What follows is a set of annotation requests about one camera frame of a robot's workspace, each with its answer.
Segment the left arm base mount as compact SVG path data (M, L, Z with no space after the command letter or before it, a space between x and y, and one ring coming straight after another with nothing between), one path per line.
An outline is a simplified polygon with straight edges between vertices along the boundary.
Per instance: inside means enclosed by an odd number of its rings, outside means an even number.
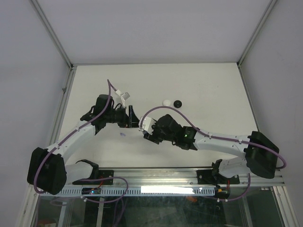
M76 164L87 164L92 167L92 172L89 177L80 177L76 181L73 181L73 185L112 185L113 179L105 180L105 181L97 181L97 179L108 178L114 176L114 170L104 170L100 169L99 165L89 161L87 159L82 159L76 162Z

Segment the white earbud case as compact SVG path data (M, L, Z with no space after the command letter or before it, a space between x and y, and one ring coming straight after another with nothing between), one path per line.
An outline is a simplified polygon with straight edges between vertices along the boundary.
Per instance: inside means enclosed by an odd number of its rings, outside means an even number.
M168 100L168 99L165 99L165 100L162 101L162 105L163 106L170 106L171 105L171 101Z

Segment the black earbud case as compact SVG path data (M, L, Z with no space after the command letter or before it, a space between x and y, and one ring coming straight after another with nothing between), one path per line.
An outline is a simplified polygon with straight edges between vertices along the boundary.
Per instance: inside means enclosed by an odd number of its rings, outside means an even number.
M182 102L180 100L175 100L173 106L175 108L180 108L182 106Z

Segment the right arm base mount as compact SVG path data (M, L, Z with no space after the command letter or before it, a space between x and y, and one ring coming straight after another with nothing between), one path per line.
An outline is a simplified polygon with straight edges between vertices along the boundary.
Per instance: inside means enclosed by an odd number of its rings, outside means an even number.
M230 184L240 184L239 176L236 177L224 177L219 174L219 165L222 162L222 159L217 160L215 163L212 163L211 168L204 170L197 170L197 182L198 184L211 184L218 186L221 184L230 185Z

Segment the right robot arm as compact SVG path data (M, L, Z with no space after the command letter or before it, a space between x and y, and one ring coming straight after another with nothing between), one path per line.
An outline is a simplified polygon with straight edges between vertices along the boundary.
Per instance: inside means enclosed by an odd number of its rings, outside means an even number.
M169 141L184 150L209 150L232 155L233 158L218 159L213 163L212 179L217 183L240 174L253 173L266 179L275 176L279 149L259 131L248 136L212 134L181 126L169 114L159 120L141 118L139 129L145 139L156 144Z

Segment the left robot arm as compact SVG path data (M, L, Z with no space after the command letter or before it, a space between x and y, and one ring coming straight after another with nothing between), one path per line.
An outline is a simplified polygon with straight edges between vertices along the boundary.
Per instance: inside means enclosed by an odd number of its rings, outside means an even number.
M111 96L99 95L95 105L65 138L32 152L27 182L52 195L58 194L66 184L97 182L102 177L98 164L82 159L68 165L67 161L108 123L116 123L120 128L138 128L139 119L132 105L115 104Z

